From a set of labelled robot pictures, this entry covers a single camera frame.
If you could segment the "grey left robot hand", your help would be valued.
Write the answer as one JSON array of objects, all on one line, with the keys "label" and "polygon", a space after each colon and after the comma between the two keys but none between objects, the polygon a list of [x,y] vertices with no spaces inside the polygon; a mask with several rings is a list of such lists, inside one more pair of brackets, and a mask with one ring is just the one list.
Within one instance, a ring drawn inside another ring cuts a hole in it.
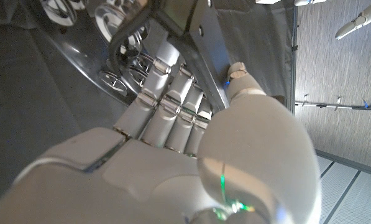
[{"label": "grey left robot hand", "polygon": [[371,23],[371,5],[364,9],[355,19],[343,25],[335,34],[335,39],[340,40],[351,32]]}]

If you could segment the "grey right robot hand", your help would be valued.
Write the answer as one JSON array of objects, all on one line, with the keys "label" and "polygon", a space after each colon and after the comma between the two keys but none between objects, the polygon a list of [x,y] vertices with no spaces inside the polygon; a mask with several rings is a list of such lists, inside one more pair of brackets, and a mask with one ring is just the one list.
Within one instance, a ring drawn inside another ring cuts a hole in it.
[{"label": "grey right robot hand", "polygon": [[228,109],[202,119],[198,152],[94,128],[30,163],[0,223],[318,223],[321,184],[305,128],[242,63]]}]

